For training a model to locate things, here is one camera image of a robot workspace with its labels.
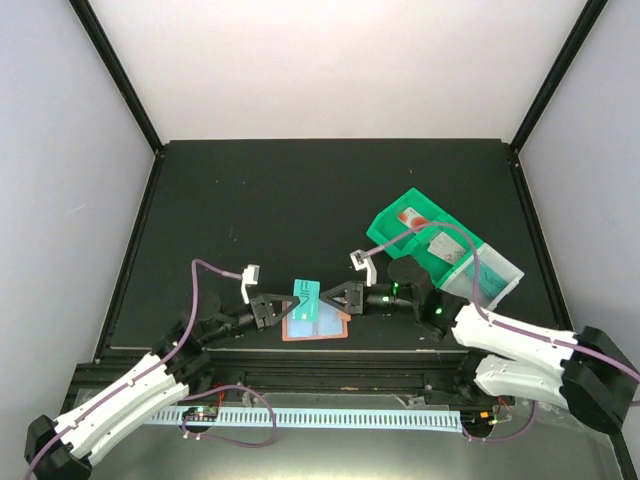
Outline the pink leather card holder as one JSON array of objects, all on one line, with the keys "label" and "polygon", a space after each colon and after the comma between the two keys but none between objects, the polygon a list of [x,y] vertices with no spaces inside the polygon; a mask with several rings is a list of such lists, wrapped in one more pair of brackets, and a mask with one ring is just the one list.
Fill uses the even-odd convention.
[{"label": "pink leather card holder", "polygon": [[320,303],[315,321],[293,320],[290,316],[285,317],[282,320],[282,340],[301,342],[344,339],[348,337],[350,320],[350,315]]}]

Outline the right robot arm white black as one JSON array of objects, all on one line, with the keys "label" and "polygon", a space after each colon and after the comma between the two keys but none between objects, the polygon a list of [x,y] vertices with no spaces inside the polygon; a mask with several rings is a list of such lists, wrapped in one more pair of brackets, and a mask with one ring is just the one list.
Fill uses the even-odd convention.
[{"label": "right robot arm white black", "polygon": [[598,432],[620,432],[636,404],[639,372],[604,331],[546,329],[476,307],[436,288],[410,256],[387,272],[387,284],[347,281],[320,298],[351,316],[411,313],[435,341],[452,335],[470,351],[453,380],[467,403],[520,397],[566,409]]}]

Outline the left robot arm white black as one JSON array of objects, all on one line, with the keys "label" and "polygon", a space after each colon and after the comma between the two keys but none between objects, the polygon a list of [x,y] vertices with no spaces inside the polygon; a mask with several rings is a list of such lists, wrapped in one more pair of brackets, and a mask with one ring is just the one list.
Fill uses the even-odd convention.
[{"label": "left robot arm white black", "polygon": [[27,431],[27,479],[87,479],[108,453],[155,414],[214,388],[208,348],[216,341],[275,326],[299,305],[295,296],[263,294],[222,312],[214,296],[194,309],[128,372],[75,409],[42,415]]}]

